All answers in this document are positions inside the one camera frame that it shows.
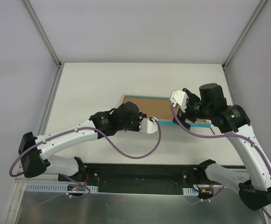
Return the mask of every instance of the metal frame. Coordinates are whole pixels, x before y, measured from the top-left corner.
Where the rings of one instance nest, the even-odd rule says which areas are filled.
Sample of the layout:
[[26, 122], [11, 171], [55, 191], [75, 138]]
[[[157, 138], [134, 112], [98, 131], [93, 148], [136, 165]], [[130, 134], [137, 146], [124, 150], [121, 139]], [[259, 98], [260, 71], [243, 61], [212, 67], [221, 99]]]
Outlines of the metal frame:
[[[48, 96], [47, 102], [46, 102], [46, 106], [45, 106], [45, 110], [43, 112], [42, 115], [42, 119], [41, 119], [41, 123], [39, 125], [38, 128], [38, 134], [44, 134], [46, 127], [47, 127], [47, 123], [49, 120], [49, 116], [50, 116], [50, 112], [53, 106], [53, 102], [54, 102], [54, 98], [56, 96], [56, 92], [57, 92], [57, 88], [58, 88], [58, 84], [60, 82], [60, 78], [62, 75], [62, 71], [63, 71], [63, 67], [64, 65], [61, 64], [56, 52], [54, 51], [40, 21], [39, 18], [37, 17], [35, 10], [33, 9], [31, 3], [29, 0], [21, 0], [24, 7], [26, 8], [36, 30], [39, 33], [40, 38], [42, 39], [45, 47], [47, 48], [50, 56], [52, 57], [53, 61], [55, 62], [56, 66], [58, 67], [57, 73], [55, 75], [55, 79], [53, 82], [53, 85], [51, 87], [50, 90], [50, 94]], [[235, 56], [235, 53], [237, 52], [237, 50], [240, 48], [240, 46], [242, 45], [243, 41], [245, 40], [245, 37], [247, 36], [247, 34], [249, 33], [249, 31], [251, 30], [252, 26], [254, 25], [256, 19], [259, 17], [260, 13], [263, 11], [265, 5], [267, 4], [269, 0], [260, 0], [259, 4], [257, 5], [255, 11], [253, 12], [252, 16], [250, 17], [248, 23], [246, 24], [245, 28], [243, 29], [243, 31], [241, 32], [239, 38], [237, 39], [234, 47], [232, 48], [230, 54], [228, 55], [226, 61], [224, 62], [224, 64], [222, 65], [223, 70], [224, 70], [224, 74], [225, 74], [225, 78], [226, 78], [226, 82], [230, 91], [230, 95], [232, 98], [233, 103], [236, 102], [231, 85], [229, 83], [228, 80], [228, 75], [226, 73], [226, 68], [227, 66], [230, 64], [230, 62], [232, 61], [232, 59]], [[26, 187], [26, 184], [28, 182], [36, 182], [36, 183], [55, 183], [57, 181], [57, 175], [41, 175], [39, 178], [33, 178], [33, 179], [27, 179], [25, 177], [18, 177], [15, 180], [12, 192], [11, 192], [11, 196], [9, 198], [8, 204], [7, 204], [7, 209], [4, 212], [4, 216], [2, 219], [2, 223], [7, 223], [7, 224], [14, 224], [16, 221], [16, 217], [19, 211], [19, 207], [21, 204], [21, 200], [22, 200], [22, 196], [24, 193], [24, 189]], [[267, 211], [271, 214], [271, 205], [266, 207]], [[265, 216], [265, 220], [268, 224], [271, 224], [270, 219], [268, 219], [268, 217], [266, 215]]]

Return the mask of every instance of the blue strip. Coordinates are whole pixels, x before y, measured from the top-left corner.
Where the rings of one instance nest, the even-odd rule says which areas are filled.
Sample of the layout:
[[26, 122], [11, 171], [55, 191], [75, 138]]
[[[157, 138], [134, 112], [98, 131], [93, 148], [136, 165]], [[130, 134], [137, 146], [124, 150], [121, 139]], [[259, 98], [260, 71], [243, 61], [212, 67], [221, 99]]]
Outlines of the blue strip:
[[[172, 125], [172, 126], [178, 126], [178, 124], [173, 123], [172, 121], [169, 120], [159, 120], [158, 121], [160, 125]], [[210, 124], [205, 123], [192, 123], [192, 122], [188, 122], [188, 124], [192, 127], [206, 127], [206, 128], [210, 128]]]
[[136, 97], [136, 98], [151, 98], [151, 99], [170, 99], [167, 97], [147, 97], [147, 96], [133, 96], [133, 95], [125, 95], [126, 97]]

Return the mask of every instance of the white tabletop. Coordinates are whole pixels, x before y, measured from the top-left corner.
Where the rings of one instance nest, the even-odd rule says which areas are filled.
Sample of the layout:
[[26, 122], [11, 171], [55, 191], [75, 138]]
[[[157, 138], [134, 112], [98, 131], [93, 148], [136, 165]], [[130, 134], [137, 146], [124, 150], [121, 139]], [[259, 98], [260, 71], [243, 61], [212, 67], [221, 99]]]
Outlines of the white tabletop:
[[[66, 63], [46, 133], [117, 107], [125, 94], [170, 97], [172, 90], [186, 87], [199, 96], [199, 87], [207, 83], [221, 85], [228, 104], [232, 104], [220, 64]], [[213, 135], [209, 128], [193, 127], [191, 131]], [[96, 163], [199, 164], [213, 159], [221, 165], [242, 165], [227, 139], [196, 138], [178, 126], [162, 126], [162, 133], [158, 149], [142, 160], [123, 157], [104, 139], [73, 146], [58, 155]], [[140, 156], [155, 146], [158, 133], [118, 132], [110, 138], [123, 152]]]

